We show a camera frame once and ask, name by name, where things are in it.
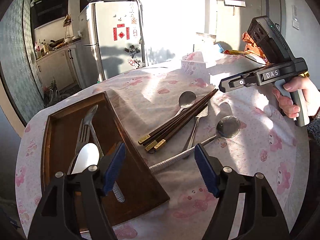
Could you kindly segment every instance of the round table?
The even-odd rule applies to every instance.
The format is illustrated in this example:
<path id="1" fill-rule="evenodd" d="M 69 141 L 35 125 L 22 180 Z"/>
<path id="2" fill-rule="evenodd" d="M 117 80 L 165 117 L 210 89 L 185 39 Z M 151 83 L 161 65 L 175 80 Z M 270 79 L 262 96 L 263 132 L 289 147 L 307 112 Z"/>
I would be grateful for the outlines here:
<path id="1" fill-rule="evenodd" d="M 37 113 L 21 140 L 16 167 L 16 199 L 20 221 L 28 235 L 33 214 L 41 199 L 40 164 L 44 129 L 49 114 L 106 91 L 123 126 L 148 166 L 179 153 L 193 126 L 190 121 L 156 154 L 146 153 L 138 139 L 173 117 L 178 98 L 191 90 L 197 99 L 219 85 L 222 78 L 261 66 L 242 56 L 194 52 L 173 60 L 133 70 L 93 85 Z M 305 127 L 296 127 L 276 108 L 271 85 L 249 87 L 228 93 L 220 91 L 209 102 L 209 114 L 201 118 L 195 143 L 212 136 L 226 115 L 241 120 L 233 139 L 215 140 L 205 148 L 222 165 L 240 174 L 262 172 L 283 209 L 288 228 L 299 214 L 308 181 L 309 151 Z M 170 201 L 138 218 L 114 227 L 118 239 L 199 239 L 217 204 L 208 192 L 193 155 L 156 174 Z M 244 196 L 239 196 L 229 238 L 237 236 Z"/>

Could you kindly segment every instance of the human hand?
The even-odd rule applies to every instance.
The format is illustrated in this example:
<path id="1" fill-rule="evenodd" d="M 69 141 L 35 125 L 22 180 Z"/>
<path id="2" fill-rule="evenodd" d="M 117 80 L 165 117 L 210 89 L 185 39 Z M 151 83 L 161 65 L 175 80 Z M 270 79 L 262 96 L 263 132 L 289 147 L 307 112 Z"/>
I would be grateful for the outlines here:
<path id="1" fill-rule="evenodd" d="M 283 85 L 288 92 L 294 92 L 302 89 L 304 98 L 307 103 L 308 116 L 315 116 L 320 108 L 320 92 L 309 78 L 294 77 L 290 82 Z M 282 96 L 276 88 L 272 89 L 272 93 L 276 96 L 279 106 L 289 118 L 299 116 L 300 107 L 294 105 L 289 97 Z"/>

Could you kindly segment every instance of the chopsticks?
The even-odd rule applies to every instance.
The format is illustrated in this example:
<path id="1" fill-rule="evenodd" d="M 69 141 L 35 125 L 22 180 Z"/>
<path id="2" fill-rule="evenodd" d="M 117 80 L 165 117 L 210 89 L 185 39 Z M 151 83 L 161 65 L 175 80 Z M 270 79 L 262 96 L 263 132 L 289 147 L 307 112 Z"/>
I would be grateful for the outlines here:
<path id="1" fill-rule="evenodd" d="M 214 89 L 205 97 L 196 102 L 192 107 L 188 108 L 186 111 L 183 111 L 151 133 L 142 137 L 138 141 L 138 143 L 140 145 L 142 144 L 143 146 L 146 146 L 146 151 L 149 151 L 152 148 L 158 150 L 164 145 L 166 141 L 168 141 L 183 126 L 185 126 L 192 119 L 192 117 L 199 114 L 204 109 L 210 98 L 212 98 L 217 91 L 218 89 Z"/>

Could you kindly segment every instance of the sleeve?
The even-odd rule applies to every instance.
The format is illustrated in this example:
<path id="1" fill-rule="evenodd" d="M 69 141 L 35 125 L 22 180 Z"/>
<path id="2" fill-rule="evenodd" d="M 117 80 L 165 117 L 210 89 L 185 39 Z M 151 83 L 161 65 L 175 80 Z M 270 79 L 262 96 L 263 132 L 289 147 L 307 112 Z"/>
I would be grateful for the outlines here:
<path id="1" fill-rule="evenodd" d="M 316 139 L 317 144 L 320 145 L 320 111 L 316 117 L 307 125 L 309 132 L 313 134 L 313 137 Z"/>

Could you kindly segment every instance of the metal screw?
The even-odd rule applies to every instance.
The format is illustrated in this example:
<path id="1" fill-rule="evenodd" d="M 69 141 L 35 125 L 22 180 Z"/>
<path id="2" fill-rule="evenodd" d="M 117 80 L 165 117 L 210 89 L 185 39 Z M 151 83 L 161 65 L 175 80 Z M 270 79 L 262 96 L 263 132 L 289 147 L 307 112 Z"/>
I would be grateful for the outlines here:
<path id="1" fill-rule="evenodd" d="M 89 166 L 88 170 L 89 171 L 96 171 L 98 169 L 98 166 L 97 165 L 91 165 Z"/>
<path id="2" fill-rule="evenodd" d="M 226 173 L 230 173 L 232 171 L 232 168 L 226 166 L 226 167 L 223 167 L 223 171 Z"/>
<path id="3" fill-rule="evenodd" d="M 56 178 L 61 178 L 63 176 L 63 172 L 62 171 L 58 171 L 56 174 L 55 174 Z"/>
<path id="4" fill-rule="evenodd" d="M 257 177 L 258 179 L 263 179 L 263 178 L 264 178 L 263 174 L 260 173 L 260 172 L 258 172 L 258 173 L 256 174 L 256 177 Z"/>

